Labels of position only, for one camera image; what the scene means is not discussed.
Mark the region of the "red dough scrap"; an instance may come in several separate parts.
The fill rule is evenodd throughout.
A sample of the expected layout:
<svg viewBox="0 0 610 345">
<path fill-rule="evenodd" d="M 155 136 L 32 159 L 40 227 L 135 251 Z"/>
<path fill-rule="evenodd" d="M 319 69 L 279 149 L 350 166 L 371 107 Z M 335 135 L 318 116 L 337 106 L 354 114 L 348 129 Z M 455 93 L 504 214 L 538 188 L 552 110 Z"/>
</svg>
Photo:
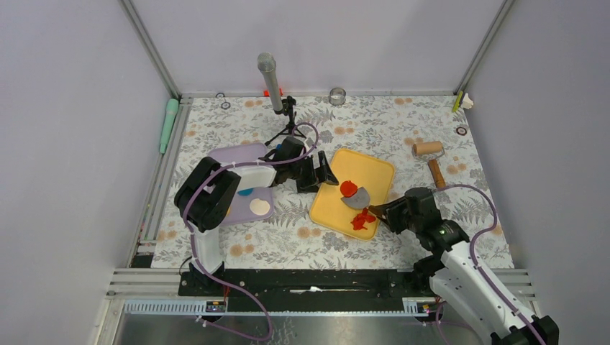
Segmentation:
<svg viewBox="0 0 610 345">
<path fill-rule="evenodd" d="M 363 208 L 350 222 L 354 231 L 367 230 L 366 224 L 373 223 L 377 218 L 371 214 L 368 208 Z"/>
</svg>

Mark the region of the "metal dough scraper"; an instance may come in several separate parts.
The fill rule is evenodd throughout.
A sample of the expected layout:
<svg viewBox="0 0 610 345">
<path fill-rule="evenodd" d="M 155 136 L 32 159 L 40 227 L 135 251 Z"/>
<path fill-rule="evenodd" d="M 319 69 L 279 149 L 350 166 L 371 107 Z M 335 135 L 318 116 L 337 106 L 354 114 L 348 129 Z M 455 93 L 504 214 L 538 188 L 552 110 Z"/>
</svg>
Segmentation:
<svg viewBox="0 0 610 345">
<path fill-rule="evenodd" d="M 353 210 L 362 210 L 385 202 L 384 194 L 364 187 L 359 187 L 351 196 L 342 195 L 340 200 Z"/>
</svg>

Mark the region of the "yellow tray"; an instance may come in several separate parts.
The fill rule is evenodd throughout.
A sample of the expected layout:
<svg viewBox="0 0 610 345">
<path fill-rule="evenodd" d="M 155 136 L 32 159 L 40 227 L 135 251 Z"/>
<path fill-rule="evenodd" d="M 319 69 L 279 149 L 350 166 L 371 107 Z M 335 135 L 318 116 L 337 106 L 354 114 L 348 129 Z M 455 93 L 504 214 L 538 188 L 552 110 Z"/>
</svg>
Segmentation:
<svg viewBox="0 0 610 345">
<path fill-rule="evenodd" d="M 370 206 L 386 202 L 395 167 L 386 161 L 350 149 L 339 149 L 330 163 L 337 185 L 322 184 L 311 205 L 310 219 L 321 226 L 368 241 L 379 220 Z"/>
</svg>

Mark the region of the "purple tray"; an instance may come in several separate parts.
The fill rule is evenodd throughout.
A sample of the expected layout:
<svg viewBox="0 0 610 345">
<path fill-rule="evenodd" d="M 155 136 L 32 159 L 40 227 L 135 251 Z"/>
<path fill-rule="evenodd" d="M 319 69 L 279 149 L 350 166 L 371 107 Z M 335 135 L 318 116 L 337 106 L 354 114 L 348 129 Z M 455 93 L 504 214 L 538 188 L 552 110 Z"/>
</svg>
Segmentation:
<svg viewBox="0 0 610 345">
<path fill-rule="evenodd" d="M 208 156 L 222 164 L 233 161 L 250 162 L 264 156 L 267 151 L 267 147 L 263 143 L 255 142 L 251 144 L 216 148 L 210 151 Z M 250 201 L 254 198 L 260 198 L 269 202 L 271 210 L 267 215 L 256 216 L 251 212 L 249 205 Z M 230 215 L 225 216 L 220 226 L 231 226 L 268 219 L 273 215 L 273 190 L 271 188 L 254 188 L 253 193 L 249 196 L 240 196 L 236 192 L 230 208 Z"/>
</svg>

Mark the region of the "wooden dough roller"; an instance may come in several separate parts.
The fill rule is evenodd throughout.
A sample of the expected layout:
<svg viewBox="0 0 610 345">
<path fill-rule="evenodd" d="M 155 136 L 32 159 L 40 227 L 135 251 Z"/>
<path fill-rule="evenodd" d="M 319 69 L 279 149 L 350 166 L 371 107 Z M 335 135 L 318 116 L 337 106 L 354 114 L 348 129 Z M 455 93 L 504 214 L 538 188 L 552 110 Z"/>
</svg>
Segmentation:
<svg viewBox="0 0 610 345">
<path fill-rule="evenodd" d="M 440 141 L 415 143 L 412 145 L 412 152 L 415 158 L 427 163 L 435 187 L 445 188 L 447 184 L 438 163 L 439 158 L 445 154 L 443 144 Z"/>
</svg>

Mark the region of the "red dough ball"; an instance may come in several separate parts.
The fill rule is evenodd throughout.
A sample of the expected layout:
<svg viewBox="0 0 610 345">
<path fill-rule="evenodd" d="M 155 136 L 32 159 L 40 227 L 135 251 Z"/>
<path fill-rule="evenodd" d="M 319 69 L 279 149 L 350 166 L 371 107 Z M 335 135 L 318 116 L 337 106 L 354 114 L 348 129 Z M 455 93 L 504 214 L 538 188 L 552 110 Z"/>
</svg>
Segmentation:
<svg viewBox="0 0 610 345">
<path fill-rule="evenodd" d="M 358 191 L 358 186 L 353 183 L 351 180 L 343 181 L 340 184 L 340 192 L 344 198 L 351 198 Z"/>
</svg>

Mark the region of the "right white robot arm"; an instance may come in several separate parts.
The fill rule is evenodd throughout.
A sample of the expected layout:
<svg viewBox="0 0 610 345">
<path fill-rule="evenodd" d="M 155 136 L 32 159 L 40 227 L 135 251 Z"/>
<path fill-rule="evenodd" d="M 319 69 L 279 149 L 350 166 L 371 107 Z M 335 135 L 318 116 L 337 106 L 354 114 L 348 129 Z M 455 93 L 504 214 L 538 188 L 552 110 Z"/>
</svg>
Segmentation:
<svg viewBox="0 0 610 345">
<path fill-rule="evenodd" d="M 558 344 L 556 322 L 537 316 L 497 278 L 475 250 L 475 240 L 442 217 L 433 190 L 412 188 L 368 210 L 393 233 L 416 235 L 431 254 L 414 264 L 415 291 L 441 297 L 485 344 Z"/>
</svg>

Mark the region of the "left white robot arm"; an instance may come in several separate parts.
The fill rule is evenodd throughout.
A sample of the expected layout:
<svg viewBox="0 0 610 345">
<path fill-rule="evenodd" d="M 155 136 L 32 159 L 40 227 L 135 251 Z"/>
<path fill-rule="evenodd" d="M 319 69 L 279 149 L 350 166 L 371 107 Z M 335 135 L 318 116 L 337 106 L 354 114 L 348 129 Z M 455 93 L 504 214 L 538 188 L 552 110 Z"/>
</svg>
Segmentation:
<svg viewBox="0 0 610 345">
<path fill-rule="evenodd" d="M 191 265 L 199 271 L 196 287 L 205 295 L 217 294 L 223 277 L 217 272 L 224 260 L 220 253 L 219 226 L 233 198 L 247 189 L 272 188 L 293 180 L 299 193 L 315 193 L 320 185 L 338 185 L 323 151 L 314 155 L 295 137 L 286 137 L 262 157 L 246 162 L 200 160 L 174 197 L 191 237 Z"/>
</svg>

